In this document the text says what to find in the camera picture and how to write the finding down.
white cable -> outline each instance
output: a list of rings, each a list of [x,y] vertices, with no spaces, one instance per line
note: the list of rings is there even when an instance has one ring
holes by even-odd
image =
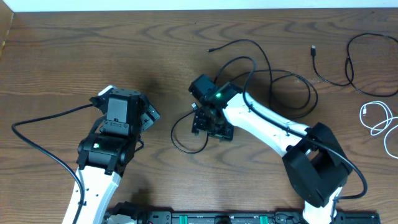
[[[362,121],[362,115],[363,115],[363,116],[366,115],[366,113],[367,113],[366,106],[367,106],[367,105],[379,105],[379,106],[381,106],[381,107],[384,109],[384,111],[386,112],[386,119],[385,119],[384,121],[381,121],[380,123],[378,123],[377,125],[375,125],[375,126],[373,126],[373,127],[369,127],[368,125],[364,124],[363,121]],[[398,119],[398,116],[395,116],[395,117],[392,116],[392,112],[391,112],[390,108],[389,108],[385,103],[383,103],[383,102],[381,102],[381,101],[372,101],[372,102],[369,102],[369,103],[365,103],[364,105],[362,105],[361,109],[359,110],[359,120],[361,120],[361,123],[362,123],[363,126],[369,128],[369,129],[371,130],[371,135],[372,135],[372,136],[376,136],[376,135],[382,133],[384,130],[386,130],[386,129],[390,126],[390,124],[392,123],[392,120],[393,120],[393,119]],[[386,125],[384,125],[384,128],[382,128],[382,129],[377,129],[377,127],[378,127],[379,125],[383,124],[383,123],[386,124]],[[390,130],[388,130],[388,132],[387,132],[386,135],[384,136],[384,149],[386,150],[386,152],[387,152],[388,155],[390,155],[391,157],[393,157],[393,158],[395,158],[395,159],[398,159],[398,156],[394,156],[394,155],[392,155],[392,154],[388,151],[388,149],[387,149],[387,144],[386,144],[386,139],[387,139],[388,134],[389,134],[393,129],[395,129],[395,128],[397,128],[397,127],[398,127],[398,125],[394,126],[394,127],[391,128]]]

robotic arm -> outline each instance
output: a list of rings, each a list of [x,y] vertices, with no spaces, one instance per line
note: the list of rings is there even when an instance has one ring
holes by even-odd
[[[192,82],[189,91],[202,108],[195,113],[192,131],[206,131],[210,136],[232,140],[233,126],[240,127],[278,153],[294,190],[305,200],[303,217],[310,224],[330,223],[333,199],[345,185],[352,168],[334,154],[317,149],[302,138],[289,134],[253,113],[245,104],[240,87],[227,83],[221,88],[205,75]],[[332,131],[318,123],[313,128],[290,121],[263,107],[246,93],[253,108],[273,122],[296,133],[317,139],[337,148],[346,157]],[[310,153],[318,154],[310,160]]]
[[[147,97],[134,90],[108,86],[90,101],[102,111],[87,138],[78,147],[76,175],[85,189],[84,204],[77,223],[101,223],[109,201],[134,153],[144,146],[140,133],[160,118]],[[100,133],[95,133],[100,124]],[[136,149],[137,142],[142,146]],[[80,204],[75,183],[63,224],[73,223]]]

